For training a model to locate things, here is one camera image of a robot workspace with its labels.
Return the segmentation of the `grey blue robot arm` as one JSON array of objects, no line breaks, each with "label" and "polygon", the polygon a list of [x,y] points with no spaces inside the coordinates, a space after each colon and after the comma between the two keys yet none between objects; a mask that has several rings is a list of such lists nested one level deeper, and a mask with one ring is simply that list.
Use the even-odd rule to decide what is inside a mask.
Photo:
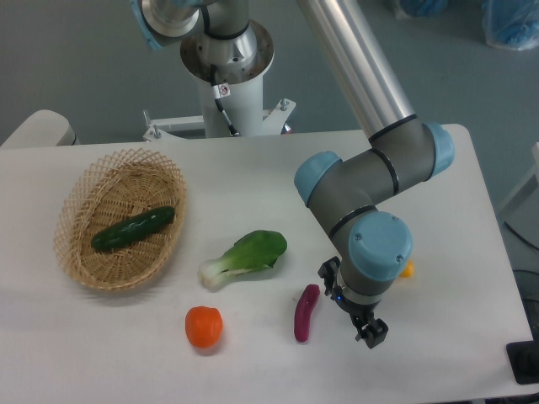
[{"label": "grey blue robot arm", "polygon": [[[405,223],[377,206],[447,169],[455,147],[440,125],[417,118],[357,2],[299,6],[370,146],[349,160],[331,151],[309,157],[294,184],[338,251],[318,272],[326,293],[350,315],[359,340],[375,347],[388,331],[375,307],[413,247]],[[151,48],[179,43],[198,82],[207,137],[281,130],[283,120],[262,106],[273,42],[247,2],[134,1],[131,10]]]}]

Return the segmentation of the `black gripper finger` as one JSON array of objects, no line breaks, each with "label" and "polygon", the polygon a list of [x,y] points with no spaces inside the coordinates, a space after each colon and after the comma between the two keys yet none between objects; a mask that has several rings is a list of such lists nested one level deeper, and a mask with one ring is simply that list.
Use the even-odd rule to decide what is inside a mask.
[{"label": "black gripper finger", "polygon": [[355,314],[350,314],[350,320],[357,331],[355,340],[356,341],[363,340],[366,335],[366,332],[364,331],[364,327],[366,326],[366,323],[361,319],[360,316],[357,316]]},{"label": "black gripper finger", "polygon": [[382,319],[371,319],[365,327],[365,341],[369,349],[382,343],[388,332],[388,326]]}]

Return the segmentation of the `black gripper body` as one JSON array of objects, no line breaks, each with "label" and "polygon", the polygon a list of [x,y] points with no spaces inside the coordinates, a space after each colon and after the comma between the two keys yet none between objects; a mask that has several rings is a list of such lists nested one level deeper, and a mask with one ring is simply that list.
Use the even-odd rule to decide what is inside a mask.
[{"label": "black gripper body", "polygon": [[339,258],[333,257],[318,270],[318,276],[324,283],[324,294],[347,312],[353,323],[373,323],[374,310],[382,300],[382,295],[361,295],[352,290],[342,277],[340,264]]}]

